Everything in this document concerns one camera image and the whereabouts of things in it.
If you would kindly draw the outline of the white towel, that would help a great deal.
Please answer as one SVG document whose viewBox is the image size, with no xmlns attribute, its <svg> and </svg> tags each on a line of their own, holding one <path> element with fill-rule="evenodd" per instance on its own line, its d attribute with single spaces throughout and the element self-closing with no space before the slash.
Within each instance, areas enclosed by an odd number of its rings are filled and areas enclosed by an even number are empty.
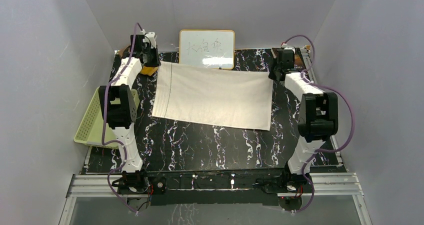
<svg viewBox="0 0 424 225">
<path fill-rule="evenodd" d="M 273 81 L 266 72 L 161 63 L 151 115 L 237 129 L 271 129 Z"/>
</svg>

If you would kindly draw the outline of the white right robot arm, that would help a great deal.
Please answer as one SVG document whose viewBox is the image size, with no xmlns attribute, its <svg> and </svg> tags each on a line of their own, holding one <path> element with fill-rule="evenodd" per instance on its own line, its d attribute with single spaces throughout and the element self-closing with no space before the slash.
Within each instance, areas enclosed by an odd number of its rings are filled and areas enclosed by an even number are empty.
<svg viewBox="0 0 424 225">
<path fill-rule="evenodd" d="M 338 131 L 338 96 L 324 92 L 295 68 L 293 47 L 272 48 L 273 63 L 268 77 L 280 82 L 300 102 L 297 130 L 300 135 L 293 155 L 287 162 L 289 173 L 282 177 L 282 187 L 295 192 L 302 184 L 300 175 L 309 173 L 312 158 Z"/>
</svg>

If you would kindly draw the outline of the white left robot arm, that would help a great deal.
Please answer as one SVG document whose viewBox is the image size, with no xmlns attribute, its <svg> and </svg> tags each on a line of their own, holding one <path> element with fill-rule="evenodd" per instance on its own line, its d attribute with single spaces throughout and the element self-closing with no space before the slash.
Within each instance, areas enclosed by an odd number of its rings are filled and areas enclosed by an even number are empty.
<svg viewBox="0 0 424 225">
<path fill-rule="evenodd" d="M 123 173 L 140 172 L 143 166 L 134 132 L 138 106 L 132 86 L 143 68 L 160 65 L 156 38 L 154 32 L 133 36 L 129 56 L 121 59 L 113 79 L 98 88 L 103 118 L 101 144 L 118 145 Z"/>
</svg>

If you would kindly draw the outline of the brown and yellow cloth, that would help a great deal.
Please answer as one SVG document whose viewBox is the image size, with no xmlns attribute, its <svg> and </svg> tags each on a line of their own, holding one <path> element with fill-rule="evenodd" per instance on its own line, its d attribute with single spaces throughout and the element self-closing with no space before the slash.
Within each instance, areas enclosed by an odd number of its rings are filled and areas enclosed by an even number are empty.
<svg viewBox="0 0 424 225">
<path fill-rule="evenodd" d="M 121 59 L 124 59 L 124 58 L 127 58 L 130 55 L 130 52 L 131 52 L 131 45 L 128 45 L 127 47 L 120 49 L 117 52 L 117 54 L 119 55 L 119 57 Z M 156 49 L 154 49 L 153 51 L 150 51 L 148 53 L 142 53 L 142 52 L 134 51 L 133 56 L 140 59 L 141 62 L 144 62 L 142 64 L 142 69 L 140 71 L 140 74 L 152 76 L 159 69 L 159 66 L 158 67 L 145 67 L 145 63 L 147 63 L 151 60 L 159 60 L 159 55 L 158 55 Z"/>
</svg>

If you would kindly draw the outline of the dark paperback book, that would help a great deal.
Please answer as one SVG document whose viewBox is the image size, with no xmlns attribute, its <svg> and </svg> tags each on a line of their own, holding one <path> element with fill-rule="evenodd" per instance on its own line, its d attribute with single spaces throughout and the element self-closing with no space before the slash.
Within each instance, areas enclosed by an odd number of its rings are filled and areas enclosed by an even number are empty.
<svg viewBox="0 0 424 225">
<path fill-rule="evenodd" d="M 272 54 L 272 65 L 277 64 L 277 55 L 278 55 L 278 49 L 279 47 L 272 47 L 271 48 L 271 54 Z M 306 69 L 306 65 L 304 63 L 303 55 L 301 53 L 301 49 L 299 47 L 293 47 L 294 51 L 294 68 L 301 71 Z"/>
</svg>

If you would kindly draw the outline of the small framed whiteboard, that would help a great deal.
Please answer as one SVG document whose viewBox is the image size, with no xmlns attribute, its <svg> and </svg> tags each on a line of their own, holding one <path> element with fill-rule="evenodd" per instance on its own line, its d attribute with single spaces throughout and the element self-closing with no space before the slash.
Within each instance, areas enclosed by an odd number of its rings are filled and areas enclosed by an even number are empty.
<svg viewBox="0 0 424 225">
<path fill-rule="evenodd" d="M 179 63 L 197 68 L 232 70 L 235 66 L 233 30 L 182 29 Z"/>
</svg>

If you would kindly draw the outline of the green perforated plastic basket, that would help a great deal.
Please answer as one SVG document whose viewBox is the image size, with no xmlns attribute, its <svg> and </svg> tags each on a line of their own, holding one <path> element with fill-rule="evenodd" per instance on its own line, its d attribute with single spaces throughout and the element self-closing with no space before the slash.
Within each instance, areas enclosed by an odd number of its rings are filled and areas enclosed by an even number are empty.
<svg viewBox="0 0 424 225">
<path fill-rule="evenodd" d="M 84 144 L 87 146 L 118 149 L 119 144 L 116 142 L 110 143 L 108 145 L 102 144 L 103 116 L 98 90 L 99 88 L 95 90 L 73 140 L 76 143 Z M 137 90 L 132 89 L 131 93 L 135 105 L 140 106 L 140 99 Z M 108 125 L 106 125 L 104 139 L 105 142 L 117 140 L 117 137 Z"/>
</svg>

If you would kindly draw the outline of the aluminium base frame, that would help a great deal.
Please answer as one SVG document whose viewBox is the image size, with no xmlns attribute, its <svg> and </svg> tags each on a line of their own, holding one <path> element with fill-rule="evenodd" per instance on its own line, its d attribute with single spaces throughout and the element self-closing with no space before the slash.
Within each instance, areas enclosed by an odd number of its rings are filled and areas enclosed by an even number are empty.
<svg viewBox="0 0 424 225">
<path fill-rule="evenodd" d="M 117 198 L 129 207 L 128 199 L 152 200 L 154 205 L 189 203 L 266 203 L 280 205 L 284 210 L 300 212 L 306 198 L 316 196 L 352 196 L 360 222 L 371 224 L 364 193 L 354 172 L 311 173 L 309 182 L 292 180 L 279 168 L 237 170 L 149 171 L 133 185 L 140 192 L 124 185 L 121 174 L 74 175 L 66 194 L 59 220 L 68 225 L 77 198 Z"/>
</svg>

